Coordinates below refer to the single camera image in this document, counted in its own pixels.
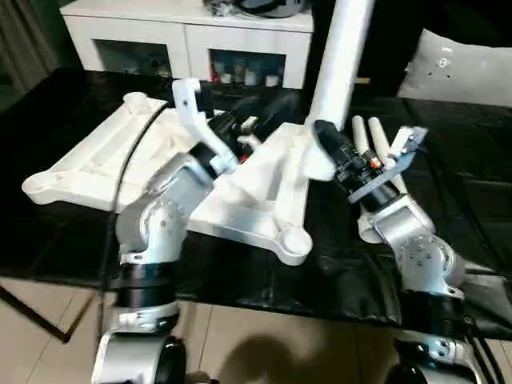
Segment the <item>curtain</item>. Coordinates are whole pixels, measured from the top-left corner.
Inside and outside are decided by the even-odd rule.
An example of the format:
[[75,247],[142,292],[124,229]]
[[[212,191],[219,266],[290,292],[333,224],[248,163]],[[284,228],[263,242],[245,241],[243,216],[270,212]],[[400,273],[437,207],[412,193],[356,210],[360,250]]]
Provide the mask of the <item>curtain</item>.
[[0,0],[0,60],[21,94],[57,66],[28,0]]

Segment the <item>floor tile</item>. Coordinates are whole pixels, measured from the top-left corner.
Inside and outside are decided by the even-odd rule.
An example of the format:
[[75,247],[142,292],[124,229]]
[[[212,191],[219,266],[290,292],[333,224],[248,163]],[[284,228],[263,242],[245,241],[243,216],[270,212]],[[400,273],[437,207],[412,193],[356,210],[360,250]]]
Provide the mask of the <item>floor tile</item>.
[[[57,324],[74,295],[74,289],[0,279],[9,292]],[[50,340],[44,330],[0,302],[0,382],[25,384]]]
[[[83,308],[91,290],[78,289],[59,326],[66,329]],[[91,304],[67,344],[52,339],[42,353],[28,384],[90,383],[96,348],[96,303]]]
[[490,350],[492,350],[494,358],[502,370],[505,383],[512,384],[512,368],[510,367],[510,363],[506,358],[502,342],[499,340],[487,340],[487,344],[489,344]]
[[353,326],[221,306],[201,370],[222,384],[360,382]]
[[389,369],[398,362],[394,351],[396,330],[356,326],[359,364],[363,384],[382,384]]
[[[78,290],[61,321],[67,328],[75,319],[90,295],[89,290]],[[107,302],[113,302],[112,296]],[[210,306],[180,303],[182,315],[175,329],[176,335],[186,339],[189,370],[197,370],[206,336]],[[63,345],[50,341],[44,350],[28,384],[88,384],[95,358],[95,335],[97,321],[97,300],[94,300],[85,317],[76,329],[71,341]]]

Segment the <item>cabinet door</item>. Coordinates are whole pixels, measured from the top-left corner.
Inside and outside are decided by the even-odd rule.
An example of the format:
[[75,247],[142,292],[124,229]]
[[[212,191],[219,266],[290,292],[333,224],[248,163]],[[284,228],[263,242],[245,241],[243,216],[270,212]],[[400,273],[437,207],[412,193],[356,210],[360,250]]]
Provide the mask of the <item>cabinet door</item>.
[[190,76],[182,24],[65,16],[86,70]]
[[302,88],[311,35],[185,26],[191,75],[214,82]]

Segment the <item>white tray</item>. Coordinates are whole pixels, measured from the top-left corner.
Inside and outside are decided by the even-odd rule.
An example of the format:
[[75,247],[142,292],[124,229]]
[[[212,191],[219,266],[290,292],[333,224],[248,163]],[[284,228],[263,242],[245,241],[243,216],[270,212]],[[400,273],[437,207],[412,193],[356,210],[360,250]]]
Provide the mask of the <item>white tray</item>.
[[[122,161],[163,103],[147,98],[138,110],[123,104],[51,168],[25,180],[23,191],[37,204],[65,201],[108,210]],[[309,179],[301,164],[309,142],[303,126],[281,126],[233,174],[214,182],[214,191],[192,213],[187,228],[272,250],[289,265],[304,262],[312,247],[302,228]],[[118,211],[141,195],[160,166],[195,144],[176,111],[164,111],[135,152]]]

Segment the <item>black plastic sheet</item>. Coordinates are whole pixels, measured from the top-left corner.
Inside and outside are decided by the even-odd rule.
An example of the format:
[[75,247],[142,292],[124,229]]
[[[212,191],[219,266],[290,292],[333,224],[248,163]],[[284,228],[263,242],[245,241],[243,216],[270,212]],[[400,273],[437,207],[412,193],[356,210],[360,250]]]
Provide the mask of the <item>black plastic sheet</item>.
[[[58,70],[0,117],[5,177],[0,274],[98,287],[106,213],[65,202],[37,206],[23,180],[52,166],[131,91],[167,98],[165,79]],[[245,90],[215,89],[228,108]],[[297,111],[297,120],[307,109]],[[512,339],[512,111],[492,106],[355,98],[352,114],[379,117],[392,138],[402,125],[430,128],[404,174],[438,234],[498,276],[468,275],[469,313],[488,337]],[[404,308],[393,255],[362,242],[358,208],[332,183],[312,182],[306,230],[314,248],[300,267],[267,250],[190,233],[178,271],[182,299],[353,322],[400,326]],[[111,255],[115,266],[117,255]]]

